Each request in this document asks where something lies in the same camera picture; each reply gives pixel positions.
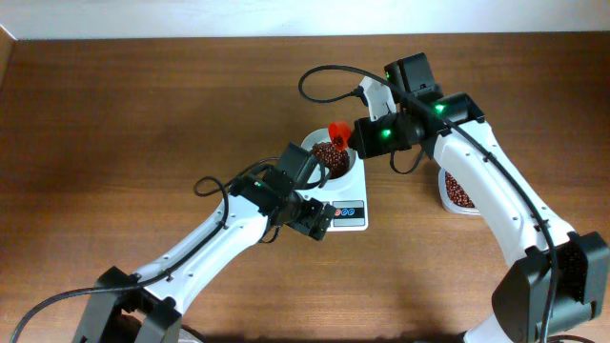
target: bowl of beans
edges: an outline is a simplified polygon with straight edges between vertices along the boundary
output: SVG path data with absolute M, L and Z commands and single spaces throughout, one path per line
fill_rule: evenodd
M 320 129 L 310 133 L 301 147 L 310 151 L 318 160 L 322 161 L 326 166 L 326 172 L 331 175 L 327 184 L 336 183 L 349 179 L 350 171 L 354 167 L 357 155 L 352 149 L 339 151 L 331 142 L 331 137 L 328 135 L 327 129 Z M 319 180 L 320 172 L 316 169 L 309 182 Z
M 446 170 L 438 173 L 438 189 L 442 206 L 451 213 L 480 215 L 468 194 Z

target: wooden table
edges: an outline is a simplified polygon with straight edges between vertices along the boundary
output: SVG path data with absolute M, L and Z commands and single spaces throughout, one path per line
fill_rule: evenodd
M 0 92 L 0 339 L 41 299 L 129 272 L 202 222 L 228 179 L 330 121 L 368 115 L 296 90 L 321 64 L 382 73 L 425 51 L 445 93 L 468 92 L 539 195 L 610 241 L 610 34 L 18 42 Z M 312 77 L 316 96 L 360 76 Z M 406 167 L 415 151 L 399 163 Z M 482 219 L 440 205 L 437 166 L 366 162 L 370 226 L 315 242 L 284 230 L 239 255 L 184 322 L 208 335 L 308 339 L 459 333 L 491 311 L 507 272 Z M 23 342 L 67 342 L 87 297 L 38 314 Z M 610 335 L 610 306 L 573 333 Z

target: green led indicator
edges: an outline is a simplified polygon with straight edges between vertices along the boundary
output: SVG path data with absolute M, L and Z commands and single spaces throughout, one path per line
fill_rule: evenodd
M 386 129 L 381 132 L 381 137 L 389 138 L 392 135 L 392 131 L 390 129 Z

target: white wall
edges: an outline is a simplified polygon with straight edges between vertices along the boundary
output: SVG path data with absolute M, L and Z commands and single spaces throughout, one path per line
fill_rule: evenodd
M 18 39 L 610 30 L 610 0 L 0 0 Z

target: digital scale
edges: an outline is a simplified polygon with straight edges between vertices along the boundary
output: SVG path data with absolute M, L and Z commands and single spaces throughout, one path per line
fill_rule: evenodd
M 328 130 L 320 129 L 310 133 L 301 147 L 310 151 L 314 144 L 330 142 Z M 328 228 L 328 232 L 364 231 L 369 226 L 364 161 L 358 158 L 354 150 L 348 148 L 346 152 L 350 156 L 350 167 L 345 175 L 328 180 L 323 188 L 316 187 L 307 191 L 297 191 L 306 200 L 314 198 L 336 207 L 335 218 Z M 320 170 L 316 169 L 308 182 L 314 183 L 319 179 Z

